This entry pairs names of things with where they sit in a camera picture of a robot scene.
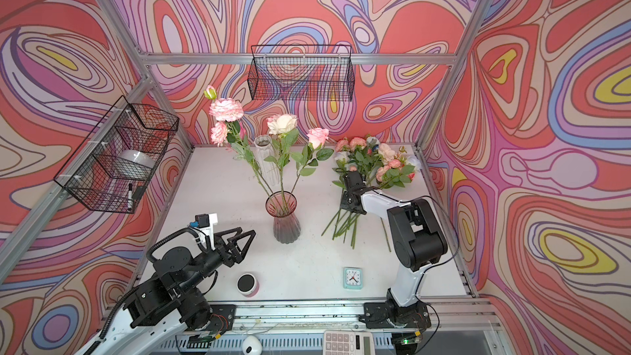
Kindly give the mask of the light pink rose stem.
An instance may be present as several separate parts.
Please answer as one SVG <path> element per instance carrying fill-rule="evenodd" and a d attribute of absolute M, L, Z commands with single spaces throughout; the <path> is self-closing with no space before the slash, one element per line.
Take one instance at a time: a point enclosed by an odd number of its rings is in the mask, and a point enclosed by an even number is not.
<path fill-rule="evenodd" d="M 302 149 L 302 152 L 297 155 L 297 173 L 291 193 L 295 191 L 301 177 L 311 176 L 320 162 L 332 157 L 335 151 L 331 146 L 327 146 L 329 139 L 329 129 L 312 128 L 308 131 L 307 144 Z"/>

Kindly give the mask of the pink grey glass vase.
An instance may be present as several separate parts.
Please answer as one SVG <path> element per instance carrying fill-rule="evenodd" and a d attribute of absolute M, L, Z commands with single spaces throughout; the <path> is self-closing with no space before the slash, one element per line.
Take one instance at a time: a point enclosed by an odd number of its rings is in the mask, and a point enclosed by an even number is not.
<path fill-rule="evenodd" d="M 266 201 L 266 211 L 273 218 L 274 238 L 282 244 L 294 243 L 301 235 L 295 214 L 297 199 L 290 192 L 275 192 Z"/>

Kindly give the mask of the cream white rose stem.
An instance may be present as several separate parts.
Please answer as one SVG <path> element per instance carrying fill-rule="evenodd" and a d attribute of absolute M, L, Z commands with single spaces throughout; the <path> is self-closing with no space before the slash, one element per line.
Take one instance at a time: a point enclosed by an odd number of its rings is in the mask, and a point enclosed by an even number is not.
<path fill-rule="evenodd" d="M 287 215 L 289 203 L 284 190 L 284 169 L 289 163 L 291 148 L 298 138 L 297 115 L 291 113 L 276 114 L 267 118 L 266 123 L 275 153 L 274 159 L 266 158 L 266 161 L 274 163 L 279 170 L 279 213 Z"/>

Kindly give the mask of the pink carnation spray stem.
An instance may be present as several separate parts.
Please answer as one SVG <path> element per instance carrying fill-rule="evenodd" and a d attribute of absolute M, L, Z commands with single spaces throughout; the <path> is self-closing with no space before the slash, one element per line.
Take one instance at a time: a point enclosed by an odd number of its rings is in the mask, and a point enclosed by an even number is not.
<path fill-rule="evenodd" d="M 212 85 L 205 88 L 203 96 L 210 101 L 209 114 L 215 120 L 210 129 L 211 142 L 216 146 L 229 145 L 238 159 L 248 163 L 256 181 L 269 197 L 272 194 L 271 186 L 263 179 L 261 167 L 251 149 L 245 129 L 241 126 L 245 115 L 242 104 L 232 98 L 221 98 Z"/>

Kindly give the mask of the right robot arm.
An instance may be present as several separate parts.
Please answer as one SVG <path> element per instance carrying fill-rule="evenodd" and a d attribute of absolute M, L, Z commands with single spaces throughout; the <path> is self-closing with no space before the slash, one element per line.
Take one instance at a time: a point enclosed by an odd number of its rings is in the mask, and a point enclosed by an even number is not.
<path fill-rule="evenodd" d="M 368 187 L 358 172 L 343 175 L 340 206 L 359 215 L 375 215 L 389 225 L 399 260 L 394 284 L 383 302 L 366 302 L 358 320 L 369 330 L 432 326 L 427 304 L 418 298 L 424 274 L 438 266 L 449 246 L 432 205 L 423 198 L 400 201 Z"/>

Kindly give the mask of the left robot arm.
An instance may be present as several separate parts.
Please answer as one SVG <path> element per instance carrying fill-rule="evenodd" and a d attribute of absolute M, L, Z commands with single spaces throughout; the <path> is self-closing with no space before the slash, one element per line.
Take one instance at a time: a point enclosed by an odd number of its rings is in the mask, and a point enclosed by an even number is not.
<path fill-rule="evenodd" d="M 118 300 L 100 332 L 80 354 L 150 354 L 166 340 L 190 331 L 215 341 L 233 328 L 236 307 L 209 303 L 198 288 L 222 266 L 242 263 L 256 236 L 240 227 L 207 236 L 187 226 L 151 246 L 154 273 Z"/>

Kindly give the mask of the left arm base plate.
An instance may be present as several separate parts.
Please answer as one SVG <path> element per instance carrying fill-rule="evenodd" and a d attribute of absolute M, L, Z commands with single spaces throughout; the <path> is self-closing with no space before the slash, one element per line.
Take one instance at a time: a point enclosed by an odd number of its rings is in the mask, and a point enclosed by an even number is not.
<path fill-rule="evenodd" d="M 210 304 L 194 312 L 187 326 L 189 330 L 223 334 L 233 328 L 236 310 L 235 304 Z"/>

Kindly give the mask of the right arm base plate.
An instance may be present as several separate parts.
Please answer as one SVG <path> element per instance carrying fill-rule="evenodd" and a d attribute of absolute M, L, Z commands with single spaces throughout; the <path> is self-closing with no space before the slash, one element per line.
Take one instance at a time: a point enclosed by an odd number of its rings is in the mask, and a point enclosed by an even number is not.
<path fill-rule="evenodd" d="M 395 301 L 365 302 L 358 321 L 369 330 L 374 329 L 417 329 L 424 332 L 432 326 L 427 304 L 415 302 L 411 306 L 401 307 Z"/>

